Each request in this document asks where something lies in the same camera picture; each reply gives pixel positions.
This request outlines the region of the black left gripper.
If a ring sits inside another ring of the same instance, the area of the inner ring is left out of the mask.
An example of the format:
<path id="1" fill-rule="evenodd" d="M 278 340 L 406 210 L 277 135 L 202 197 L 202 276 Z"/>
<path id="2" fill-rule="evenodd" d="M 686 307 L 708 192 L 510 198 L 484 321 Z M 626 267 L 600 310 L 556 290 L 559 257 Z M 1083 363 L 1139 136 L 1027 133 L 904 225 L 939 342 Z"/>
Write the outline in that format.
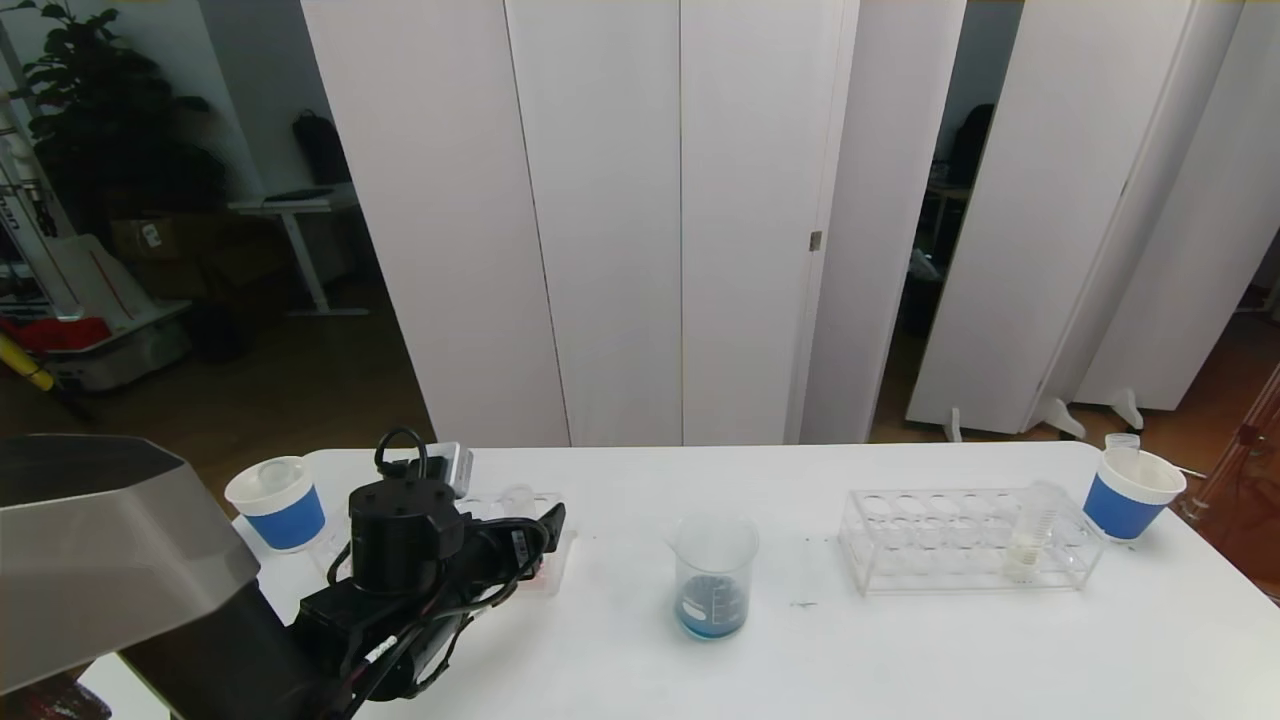
<path id="1" fill-rule="evenodd" d="M 543 553 L 554 553 L 563 536 L 567 509 L 557 502 L 538 521 L 481 520 L 467 529 L 468 582 L 521 582 Z"/>

